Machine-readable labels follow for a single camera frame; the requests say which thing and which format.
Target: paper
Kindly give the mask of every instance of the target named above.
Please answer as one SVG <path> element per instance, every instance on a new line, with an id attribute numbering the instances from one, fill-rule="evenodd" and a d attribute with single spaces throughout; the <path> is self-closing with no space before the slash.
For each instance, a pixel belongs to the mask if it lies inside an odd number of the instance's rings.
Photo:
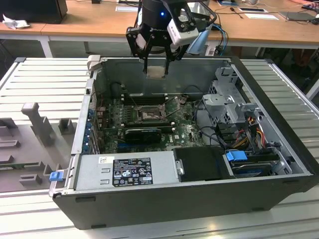
<path id="1" fill-rule="evenodd" d="M 245 15 L 250 19 L 267 19 L 267 20 L 279 20 L 273 15 L 268 14 L 254 14 L 254 13 L 245 13 Z"/>
<path id="2" fill-rule="evenodd" d="M 5 15 L 3 15 L 3 21 L 2 23 L 6 25 L 8 28 L 16 30 L 17 28 L 24 28 L 24 27 L 29 27 L 28 23 L 25 20 L 13 20 Z"/>
<path id="3" fill-rule="evenodd" d="M 130 6 L 117 6 L 115 11 L 126 11 L 126 12 L 138 12 L 138 7 L 130 7 Z"/>

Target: motherboard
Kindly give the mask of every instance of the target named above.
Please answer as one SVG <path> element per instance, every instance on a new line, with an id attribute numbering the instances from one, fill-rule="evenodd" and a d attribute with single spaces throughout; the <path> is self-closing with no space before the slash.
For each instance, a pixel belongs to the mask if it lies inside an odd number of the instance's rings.
<path id="1" fill-rule="evenodd" d="M 101 110 L 103 153 L 166 151 L 205 146 L 194 122 L 194 102 L 182 96 L 162 104 L 141 105 L 113 99 Z"/>

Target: computer case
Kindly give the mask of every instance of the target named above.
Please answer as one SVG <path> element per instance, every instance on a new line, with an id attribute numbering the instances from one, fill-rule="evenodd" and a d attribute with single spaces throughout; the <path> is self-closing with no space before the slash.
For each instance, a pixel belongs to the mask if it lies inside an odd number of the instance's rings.
<path id="1" fill-rule="evenodd" d="M 2 0 L 0 4 L 1 20 L 3 14 L 14 20 L 59 24 L 67 13 L 65 0 Z"/>

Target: power supply label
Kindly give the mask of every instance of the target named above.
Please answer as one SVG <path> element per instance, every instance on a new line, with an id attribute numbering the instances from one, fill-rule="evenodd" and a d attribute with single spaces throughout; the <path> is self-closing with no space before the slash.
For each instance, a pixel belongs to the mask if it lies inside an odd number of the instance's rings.
<path id="1" fill-rule="evenodd" d="M 150 158 L 131 158 L 113 160 L 114 187 L 153 184 Z"/>

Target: green circuit board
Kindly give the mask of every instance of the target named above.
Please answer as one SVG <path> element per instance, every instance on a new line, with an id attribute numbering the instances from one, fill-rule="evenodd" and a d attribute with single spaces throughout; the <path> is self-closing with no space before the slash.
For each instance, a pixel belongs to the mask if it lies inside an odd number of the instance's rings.
<path id="1" fill-rule="evenodd" d="M 109 122 L 108 127 L 103 127 L 104 136 L 104 152 L 103 153 L 128 153 L 128 152 L 151 152 L 151 151 L 167 151 L 175 147 L 194 147 L 205 146 L 195 122 L 192 120 L 193 106 L 191 102 L 184 104 L 179 103 L 180 97 L 175 97 L 165 104 L 164 109 L 161 106 L 125 106 L 120 100 L 113 100 L 109 104 Z M 125 131 L 127 128 L 123 126 L 124 122 L 136 122 L 146 118 L 146 123 L 157 120 L 157 114 L 164 114 L 166 117 L 162 121 L 174 122 L 173 132 L 163 132 L 159 143 L 151 144 L 128 144 L 125 142 Z"/>

